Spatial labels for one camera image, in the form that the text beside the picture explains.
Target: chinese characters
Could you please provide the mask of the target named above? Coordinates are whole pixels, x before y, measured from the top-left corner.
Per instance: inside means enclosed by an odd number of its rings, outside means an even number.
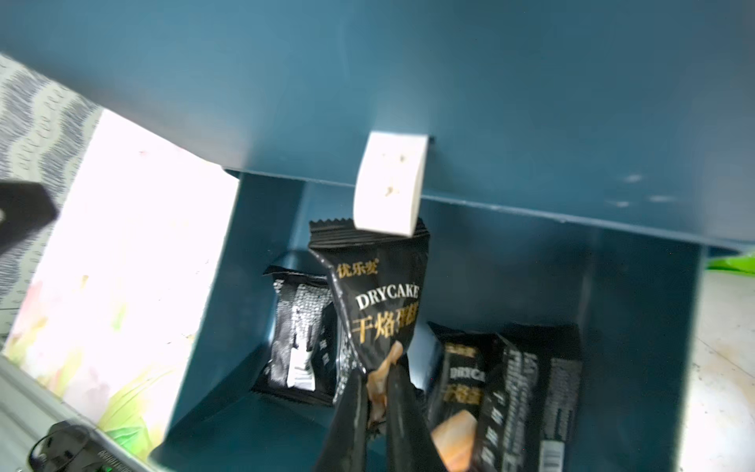
[[[415,301],[413,304],[407,307],[399,308],[398,310],[386,310],[377,314],[375,318],[372,315],[365,316],[364,318],[355,319],[351,323],[355,325],[351,329],[352,333],[359,333],[359,343],[364,344],[368,335],[373,339],[379,337],[391,338],[398,334],[399,330],[404,326],[411,325],[417,320],[417,311],[419,310],[419,302]]]
[[[372,261],[355,262],[353,264],[338,264],[338,278],[367,276],[378,273],[378,262],[380,259],[375,258]]]
[[[479,405],[482,402],[482,389],[463,384],[451,384],[445,389],[443,401]]]

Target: white paper tag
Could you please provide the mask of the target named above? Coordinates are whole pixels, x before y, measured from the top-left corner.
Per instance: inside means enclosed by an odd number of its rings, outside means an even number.
[[[538,472],[562,472],[565,444],[561,441],[540,441],[540,468]]]
[[[429,137],[373,131],[354,189],[354,226],[411,236],[420,208]]]
[[[312,351],[307,352],[306,347],[291,348],[291,362],[288,364],[288,387],[296,387],[301,390],[315,391],[315,373],[312,370]]]

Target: box compartment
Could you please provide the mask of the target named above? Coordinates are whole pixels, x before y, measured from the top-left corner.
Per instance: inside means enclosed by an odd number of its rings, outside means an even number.
[[[268,360],[277,262],[307,268],[310,220],[349,217],[352,187],[242,174],[205,319],[166,441],[152,459],[180,472],[308,470],[332,409],[249,392]],[[424,200],[431,233],[409,358],[427,386],[434,321],[580,326],[584,374],[567,470],[670,470],[705,247]],[[382,442],[369,470],[384,470]]]

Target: wavy striped fabric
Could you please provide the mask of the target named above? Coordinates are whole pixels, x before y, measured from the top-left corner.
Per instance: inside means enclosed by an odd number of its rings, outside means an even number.
[[[102,107],[0,54],[0,179],[41,182],[63,205]],[[0,346],[52,227],[0,256]]]

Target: barcode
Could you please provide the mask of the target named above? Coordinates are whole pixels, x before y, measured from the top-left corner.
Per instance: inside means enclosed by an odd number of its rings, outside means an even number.
[[[564,468],[564,443],[540,441],[540,468],[538,472],[562,472]]]

